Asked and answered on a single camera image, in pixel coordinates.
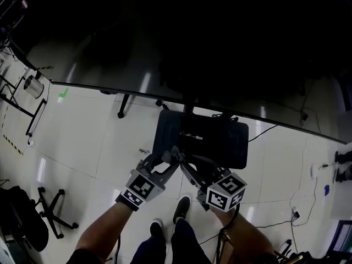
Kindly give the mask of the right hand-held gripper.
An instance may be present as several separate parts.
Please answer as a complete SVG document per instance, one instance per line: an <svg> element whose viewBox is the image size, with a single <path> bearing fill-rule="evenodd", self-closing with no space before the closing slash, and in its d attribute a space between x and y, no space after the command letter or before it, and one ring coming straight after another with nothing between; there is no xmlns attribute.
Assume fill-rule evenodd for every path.
<svg viewBox="0 0 352 264"><path fill-rule="evenodd" d="M204 156L192 155L189 163L181 162L180 167L197 188L196 199L205 211L212 206L228 212L242 201L247 183L236 173Z"/></svg>

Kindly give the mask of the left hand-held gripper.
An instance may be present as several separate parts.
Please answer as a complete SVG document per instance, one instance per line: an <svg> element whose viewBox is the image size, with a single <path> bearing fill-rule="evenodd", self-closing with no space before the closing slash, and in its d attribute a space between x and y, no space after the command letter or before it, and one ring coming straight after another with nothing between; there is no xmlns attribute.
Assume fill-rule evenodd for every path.
<svg viewBox="0 0 352 264"><path fill-rule="evenodd" d="M147 170L153 170L156 166L164 163L162 154L150 154L136 169L130 172L130 177L123 191L116 198L116 202L127 205L133 211L137 211L142 205L158 196L164 189L150 180ZM165 184L179 167L179 162L170 164L164 171L155 171L155 179L158 184Z"/></svg>

